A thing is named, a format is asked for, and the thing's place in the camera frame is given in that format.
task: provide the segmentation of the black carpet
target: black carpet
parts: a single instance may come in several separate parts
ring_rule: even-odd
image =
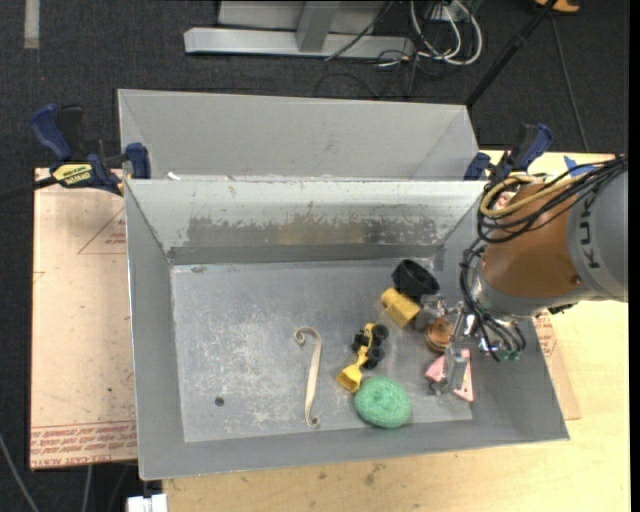
[[[627,152],[629,4],[584,0],[575,16],[545,19],[472,106],[480,146],[504,148],[521,123],[542,122],[554,135],[553,151]],[[377,32],[406,30],[407,8],[407,2],[395,2]],[[380,72],[347,59],[186,56],[183,33],[213,24],[215,15],[215,2],[43,0],[40,49],[25,50],[24,1],[3,1],[2,190],[28,186],[34,167],[52,163],[29,129],[31,114],[46,103],[81,104],[86,137],[102,139],[107,154],[120,149],[118,88],[459,104],[535,11],[533,0],[484,0],[477,12],[486,39],[480,59],[455,70],[425,63],[413,76],[409,66]],[[76,511],[84,468],[27,469],[32,224],[30,195],[0,202],[0,432],[40,510]],[[119,465],[95,468],[89,510],[105,509],[122,474]],[[140,488],[135,470],[124,474],[123,494]],[[2,457],[0,510],[30,510]]]

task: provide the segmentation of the black cable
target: black cable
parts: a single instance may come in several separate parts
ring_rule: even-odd
[[[558,32],[558,26],[554,17],[551,18],[551,26],[553,27],[553,33],[555,34],[556,46],[558,47],[558,55],[560,56],[560,64],[562,64],[562,72],[564,73],[564,81],[567,84],[567,90],[569,91],[569,98],[571,99],[571,106],[573,107],[573,114],[576,116],[576,122],[578,124],[578,130],[580,131],[580,137],[582,138],[582,145],[587,153],[590,153],[589,144],[587,143],[587,136],[585,135],[584,125],[578,112],[578,105],[576,104],[576,98],[573,94],[573,87],[571,86],[571,80],[569,79],[569,72],[567,71],[567,63],[564,58],[564,51],[562,50],[562,43],[560,42],[560,34]]]
[[[27,500],[27,503],[29,503],[31,510],[33,510],[33,512],[39,512],[38,506],[36,505],[35,501],[33,501],[33,498],[31,497],[31,494],[29,493],[24,480],[22,480],[22,477],[20,476],[20,473],[18,473],[16,465],[13,463],[13,459],[11,458],[11,454],[9,453],[9,448],[7,448],[7,445],[4,442],[4,438],[2,437],[2,432],[0,432],[0,451],[2,451],[5,460],[9,465],[9,469],[11,470],[11,474],[18,484],[18,487],[20,487],[20,491],[22,491],[24,499]]]
[[[351,42],[349,42],[348,44],[346,44],[345,46],[343,46],[342,48],[340,48],[337,52],[335,52],[333,55],[330,55],[329,57],[327,57],[325,59],[326,62],[335,59],[336,57],[340,57],[342,54],[344,54],[346,51],[350,50],[351,48],[353,48],[353,46],[355,46],[355,44],[360,41],[360,39],[362,39],[367,32],[369,32],[369,30],[371,30],[383,17],[385,14],[387,14],[387,12],[389,11],[389,9],[391,8],[391,6],[393,5],[393,1],[388,1],[385,3],[385,5],[382,7],[382,9],[380,10],[380,12],[378,13],[378,15],[375,17],[375,19],[369,23],[363,30],[362,32],[360,32],[356,37],[353,38],[353,40]]]
[[[56,183],[58,183],[58,180],[56,180],[53,176],[49,176],[48,178],[43,178],[29,185],[14,188],[12,190],[9,190],[8,192],[3,192],[2,194],[0,194],[0,201],[9,201],[10,199],[14,199],[24,194],[30,194],[36,190],[40,190],[41,188],[50,187],[51,185],[55,185]]]
[[[365,82],[362,78],[359,78],[355,75],[352,75],[350,73],[328,73],[326,75],[323,75],[320,80],[318,80],[315,85],[313,86],[313,91],[312,91],[312,96],[313,97],[318,97],[318,89],[320,89],[320,86],[329,78],[333,78],[333,77],[341,77],[341,78],[349,78],[350,80],[353,80],[354,82],[356,82],[358,85],[360,85],[362,88],[364,88],[369,95],[371,96],[371,98],[379,100],[382,99],[382,96],[380,95],[380,93],[378,93],[377,91],[375,91],[373,89],[373,87],[371,87],[367,82]]]
[[[522,30],[514,34],[507,46],[502,50],[501,54],[491,65],[487,73],[482,77],[478,85],[473,89],[469,97],[464,102],[467,107],[471,108],[478,101],[484,91],[491,85],[502,69],[509,63],[511,58],[515,55],[519,48],[521,48],[526,40],[531,36],[536,27],[547,16],[549,11],[555,6],[558,0],[547,0],[544,7],[540,10],[540,13],[533,18]]]
[[[536,212],[526,215],[524,217],[520,217],[517,220],[505,221],[505,219],[508,219],[510,216],[512,216],[515,213],[515,212],[512,212],[504,216],[495,217],[495,219],[500,220],[500,222],[498,222],[498,220],[489,222],[486,220],[486,216],[483,215],[480,211],[478,211],[478,218],[477,218],[478,236],[485,242],[502,243],[502,242],[508,242],[510,240],[513,240],[514,238],[522,235],[525,232],[539,229],[540,226],[536,228],[533,228],[532,226],[541,217],[541,215],[559,206],[560,204],[562,204],[568,199],[575,199],[575,196],[584,190],[586,190],[584,195],[588,194],[589,192],[593,191],[596,187],[602,186],[607,181],[613,179],[617,174],[621,172],[625,172],[627,170],[626,162],[627,162],[626,157],[617,157],[616,159],[610,160],[608,162],[597,164],[599,167],[597,169],[594,169],[592,171],[588,171],[587,173],[585,173],[584,178],[581,181],[575,182],[567,186],[565,190],[554,195],[551,199],[549,199],[546,203],[544,203],[544,205],[540,207]],[[566,175],[567,173],[571,173],[579,169],[580,167],[585,167],[586,165],[595,165],[595,164],[583,164],[580,166],[575,166],[569,171],[567,171],[566,173],[563,173],[562,176]],[[560,177],[554,179],[549,185],[556,183],[559,179]],[[577,203],[578,201],[574,200],[563,211],[566,211],[567,209],[571,208],[573,205]],[[517,227],[518,229],[515,231],[508,231],[509,228],[515,228],[515,227]],[[503,232],[508,232],[509,234],[504,237],[495,237],[495,236],[489,237],[489,234],[490,234],[489,232],[495,229],[499,229]]]
[[[87,469],[87,479],[84,484],[84,495],[82,498],[82,512],[87,512],[87,507],[89,506],[89,494],[91,493],[91,479],[93,476],[93,466],[89,465]]]
[[[128,470],[129,470],[129,466],[125,465],[124,469],[122,470],[122,473],[120,473],[120,478],[118,478],[118,481],[116,482],[116,485],[113,488],[111,497],[109,498],[109,504],[107,505],[107,509],[106,509],[107,512],[111,512],[113,510],[113,506],[117,501],[118,491],[120,491],[120,486],[122,486],[122,482],[124,481],[124,477],[126,476]]]

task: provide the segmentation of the cable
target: cable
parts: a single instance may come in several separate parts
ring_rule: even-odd
[[[113,492],[111,493],[111,497],[109,498],[109,504],[107,505],[106,512],[111,512],[113,510],[113,506],[115,505],[118,496],[118,491],[120,490],[120,486],[122,485],[122,482],[128,470],[129,466],[125,465],[122,473],[120,473],[120,478],[118,478],[118,481],[116,482],[116,486],[113,488]]]
[[[87,507],[89,506],[89,494],[91,492],[91,478],[93,476],[93,466],[89,465],[89,469],[87,469],[87,480],[84,484],[84,496],[82,498],[82,512],[87,512]]]
[[[2,194],[0,194],[0,201],[8,201],[21,195],[40,190],[41,188],[55,185],[56,183],[58,183],[58,180],[56,180],[53,176],[49,176],[48,178],[43,178],[39,181],[30,183],[29,185],[14,188],[13,190],[9,190],[9,192],[3,192]]]
[[[337,52],[335,52],[333,55],[330,55],[329,57],[327,57],[325,59],[325,62],[328,62],[330,60],[335,59],[336,57],[340,57],[342,54],[344,54],[345,52],[347,52],[348,50],[350,50],[351,48],[353,48],[353,46],[355,46],[355,44],[360,41],[360,39],[362,39],[365,34],[372,29],[376,23],[378,23],[385,14],[387,14],[387,12],[389,11],[389,9],[391,8],[391,6],[393,5],[393,1],[388,1],[380,10],[380,12],[378,13],[378,15],[375,17],[375,19],[369,23],[363,30],[362,32],[360,32],[356,37],[353,38],[353,40],[346,44],[345,46],[343,46],[342,48],[340,48]]]
[[[458,27],[455,26],[455,23],[453,22],[453,19],[451,18],[451,16],[449,15],[449,24],[451,25],[454,34],[456,35],[456,49],[454,51],[451,50],[447,50],[446,52],[442,53],[437,51],[433,45],[431,43],[429,43],[429,41],[427,41],[427,38],[424,34],[425,32],[425,26],[426,26],[426,22],[427,20],[431,20],[433,19],[433,11],[434,8],[431,9],[431,11],[429,12],[428,17],[425,18],[424,23],[422,28],[420,28],[420,24],[418,23],[418,16],[416,15],[416,5],[415,2],[413,0],[411,0],[411,2],[409,2],[409,16],[411,19],[411,23],[413,25],[413,29],[416,31],[418,37],[420,38],[420,40],[422,41],[422,43],[424,44],[424,46],[427,47],[427,49],[431,52],[431,54],[427,53],[427,52],[422,52],[422,56],[424,57],[428,57],[428,58],[433,58],[433,59],[442,59],[444,60],[446,56],[455,56],[458,54],[458,52],[460,51],[460,47],[461,47],[461,40],[460,40],[460,32],[458,31]]]
[[[561,178],[566,176],[567,174],[570,174],[576,169],[585,166],[592,166],[595,168],[590,171],[584,172],[574,178],[570,178],[565,181],[561,180]],[[545,220],[545,224],[547,224],[575,204],[579,204],[579,201],[587,194],[592,193],[608,181],[615,178],[618,174],[626,172],[627,170],[627,157],[624,155],[619,155],[618,157],[607,162],[575,166],[565,173],[562,173],[562,175],[558,176],[557,178],[551,180],[549,183],[545,184],[545,186],[538,192],[541,192],[543,195],[549,195],[553,192],[556,192],[556,194],[548,199],[537,211],[520,218],[509,220],[509,216],[514,212],[504,213],[503,210],[508,211],[506,208],[492,210],[492,213],[495,214],[492,215],[491,218],[489,218],[485,215],[484,209],[479,208],[477,215],[478,236],[488,243],[502,243],[513,240],[514,238],[528,231],[539,229],[542,226],[537,226],[535,228],[533,226],[543,214],[557,208],[567,200],[571,200],[571,203],[568,206],[564,207],[560,212],[555,212],[551,219]],[[492,193],[495,189],[496,187],[493,187],[488,193]],[[486,197],[483,197],[483,200],[481,200],[481,204],[485,204],[486,206],[488,206],[487,201],[485,201],[484,199],[486,199]],[[517,211],[523,205],[524,201],[518,201],[513,205],[515,207],[514,211]],[[500,237],[495,236],[493,230],[496,229],[508,234]]]
[[[451,16],[449,7],[444,5],[442,2],[438,4],[438,6],[441,9],[441,13],[444,13],[445,16],[448,18],[447,23],[451,26],[453,34],[456,37],[456,47],[454,50],[447,50],[445,52],[437,51],[435,47],[427,40],[426,36],[424,35],[424,27],[423,29],[420,29],[418,18],[416,15],[416,10],[415,10],[415,2],[412,0],[410,2],[410,9],[409,9],[411,23],[414,30],[417,32],[418,37],[420,38],[420,41],[423,43],[424,46],[427,47],[427,50],[428,50],[428,51],[424,51],[424,50],[418,51],[417,56],[431,59],[431,60],[443,61],[443,62],[446,62],[447,64],[452,64],[454,66],[468,66],[469,64],[473,64],[476,60],[478,60],[478,58],[480,57],[480,54],[482,53],[482,47],[483,47],[482,30],[475,16],[473,16],[461,2],[459,2],[458,0],[454,0],[453,3],[456,5],[458,9],[460,9],[462,12],[465,13],[467,19],[469,20],[473,28],[473,34],[475,35],[475,39],[477,40],[476,49],[473,55],[471,55],[470,57],[467,57],[464,60],[457,60],[455,58],[460,53],[460,50],[462,48],[462,36],[460,34],[460,31],[458,30],[458,27],[455,21]],[[431,19],[432,17],[433,17],[433,11],[429,14],[429,19]]]
[[[29,493],[27,486],[24,483],[24,480],[22,480],[22,478],[20,477],[20,474],[18,473],[18,470],[15,464],[13,463],[13,459],[11,458],[11,454],[9,453],[9,449],[7,448],[7,445],[4,443],[4,438],[2,437],[2,433],[0,433],[0,448],[2,449],[4,458],[7,460],[7,464],[9,465],[9,469],[13,474],[13,478],[18,484],[18,487],[20,487],[20,490],[22,491],[22,495],[27,500],[27,503],[29,503],[31,510],[33,510],[33,512],[40,512],[38,510],[38,507],[35,501],[33,501],[33,498],[31,497],[31,494]]]
[[[382,96],[380,95],[380,93],[378,93],[377,91],[375,91],[367,82],[365,82],[362,78],[359,78],[357,76],[351,75],[349,73],[328,73],[326,75],[324,75],[322,78],[320,78],[320,80],[318,80],[315,85],[313,86],[313,91],[311,92],[312,96],[314,97],[318,97],[318,89],[320,89],[320,85],[322,85],[322,83],[332,77],[342,77],[342,78],[349,78],[351,80],[353,80],[354,82],[356,82],[358,85],[360,85],[362,88],[366,89],[366,91],[369,93],[369,95],[376,99],[379,100],[382,98]]]
[[[556,19],[554,17],[551,17],[551,26],[553,27],[553,33],[555,34],[556,46],[558,47],[558,55],[560,56],[560,64],[562,64],[562,72],[564,73],[564,81],[567,84],[567,89],[569,91],[569,98],[571,99],[571,106],[573,107],[573,113],[576,116],[576,122],[578,123],[578,130],[580,130],[582,145],[584,146],[584,150],[587,153],[590,153],[591,150],[589,149],[589,144],[587,143],[587,137],[585,135],[582,119],[580,119],[580,114],[578,112],[578,105],[576,104],[576,98],[575,98],[575,95],[573,94],[573,87],[571,86],[571,80],[569,80],[567,63],[564,58],[564,51],[562,50],[562,43],[560,42],[560,34],[558,32],[558,26],[556,24]]]

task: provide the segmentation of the metal base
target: metal base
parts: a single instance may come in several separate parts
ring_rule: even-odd
[[[192,28],[184,34],[186,53],[288,55],[292,57],[330,57],[350,44],[353,34],[328,34],[321,50],[301,51],[296,32],[244,30],[229,28]],[[412,43],[405,37],[363,36],[340,57],[377,59],[384,52],[408,53]]]

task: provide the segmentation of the green scrub pad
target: green scrub pad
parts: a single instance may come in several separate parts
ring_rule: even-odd
[[[407,391],[388,377],[369,377],[354,397],[358,415],[367,423],[382,428],[398,428],[411,416]]]

